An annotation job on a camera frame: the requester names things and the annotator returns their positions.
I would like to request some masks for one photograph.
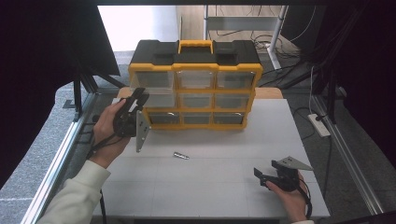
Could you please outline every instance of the aluminum rail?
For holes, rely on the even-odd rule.
[[[72,122],[69,129],[67,130],[66,136],[64,137],[64,140],[55,154],[55,157],[52,160],[52,163],[50,164],[49,169],[40,184],[40,187],[38,187],[35,197],[30,203],[30,206],[27,209],[21,223],[30,224],[37,222],[41,211],[44,208],[48,197],[50,196],[50,192],[55,184],[58,174],[64,167],[64,162],[67,158],[67,155],[69,154],[74,142],[78,137],[78,131],[89,116],[87,110],[95,102],[96,97],[96,94],[88,94],[82,108],[83,113],[80,119],[77,122]]]
[[[318,106],[318,112],[320,114],[326,114],[326,110],[324,109],[326,108],[326,106],[323,100],[321,98],[318,98],[317,96],[313,96],[313,100]],[[347,142],[345,141],[343,135],[341,135],[340,131],[338,130],[337,125],[332,124],[330,119],[328,119],[327,117],[323,119],[328,124],[329,132],[332,134],[332,139],[337,145],[338,151],[340,152],[341,157],[343,158],[344,163],[346,164],[346,167],[351,174],[352,179],[354,180],[359,192],[361,193],[361,197],[365,201],[371,215],[378,215],[384,213],[384,209],[382,208],[380,201],[376,197],[373,188],[367,181],[361,168],[353,157],[349,146],[347,145]]]

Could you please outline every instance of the white sleeve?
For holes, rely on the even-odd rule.
[[[312,220],[307,220],[307,221],[293,222],[291,224],[315,224],[315,222]]]
[[[90,223],[92,212],[101,198],[100,189],[110,172],[92,161],[85,161],[73,179],[50,202],[37,223]]]

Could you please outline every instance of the black curtain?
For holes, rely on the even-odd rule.
[[[346,40],[336,68],[345,106],[396,167],[396,6],[370,1]]]
[[[90,76],[88,68],[119,74],[97,6],[49,3],[0,3],[0,187],[40,132],[60,87],[77,72]]]

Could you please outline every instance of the floor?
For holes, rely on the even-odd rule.
[[[277,15],[279,12],[279,7],[259,6],[238,7],[237,9],[218,7],[217,12],[218,15],[247,16],[249,14],[257,15],[260,9],[260,15],[272,16]],[[202,6],[177,7],[174,13],[177,15],[177,18],[183,18],[183,39],[202,38],[202,17],[204,15]],[[209,15],[215,15],[215,13],[215,7],[210,7]],[[271,35],[271,32],[238,32],[231,35],[224,35],[226,31],[218,31],[218,33],[219,34],[217,34],[216,31],[211,31],[210,38],[214,40],[230,41],[233,39],[250,39],[252,36],[258,35]],[[302,64],[293,69],[285,78],[279,78],[289,71],[289,69],[286,68],[287,66],[294,65],[298,61],[296,57],[298,49],[291,43],[288,43],[283,37],[281,37],[281,39],[284,44],[281,44],[279,41],[276,46],[279,50],[284,50],[289,55],[288,57],[279,57],[280,63],[285,69],[283,69],[281,74],[271,72],[273,66],[270,63],[268,54],[266,54],[265,49],[260,49],[259,53],[264,66],[264,72],[269,72],[263,76],[259,83],[260,85],[276,87],[310,70],[309,65]],[[122,82],[127,82],[128,74],[126,72],[126,67],[132,56],[133,52],[131,50],[133,47],[127,47],[126,49],[122,47],[114,48],[121,70],[121,77],[117,77],[117,79]],[[110,84],[100,78],[98,78],[97,81],[103,88],[111,87]],[[306,119],[306,116],[310,113],[309,109],[307,109],[310,102],[310,79],[290,89],[283,90],[282,93],[290,104],[290,112],[294,116],[307,155],[315,169],[315,175],[320,184],[322,194],[331,212],[331,217],[321,220],[320,223],[336,223],[352,218],[369,216],[370,210],[368,209],[368,204],[361,196],[362,194],[357,187],[356,180],[350,173],[342,150],[340,150],[336,143],[336,139],[333,137],[321,138]],[[319,99],[325,99],[326,92],[323,92],[317,97]],[[73,99],[72,84],[68,84],[57,91],[55,107],[53,107],[49,119],[44,125],[40,135],[32,144],[28,154],[14,172],[13,176],[1,189],[1,223],[21,223],[74,117],[73,109],[63,108],[64,102],[71,99]],[[311,109],[319,110],[314,101],[311,101],[311,106]],[[375,196],[380,201],[383,211],[396,210],[396,171],[367,133],[349,115],[348,111],[343,106],[343,97],[341,94],[339,94],[335,102],[335,118],[337,120],[336,127],[344,137],[349,151],[359,165],[367,183],[371,186]]]

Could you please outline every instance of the white work surface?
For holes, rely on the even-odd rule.
[[[285,218],[253,167],[276,175],[271,160],[288,156],[310,165],[286,100],[256,99],[243,131],[151,130],[140,153],[134,144],[131,139],[108,168],[103,193],[109,216]],[[175,151],[190,159],[174,157]],[[328,217],[314,173],[302,174],[312,217]],[[94,214],[101,214],[99,206]]]

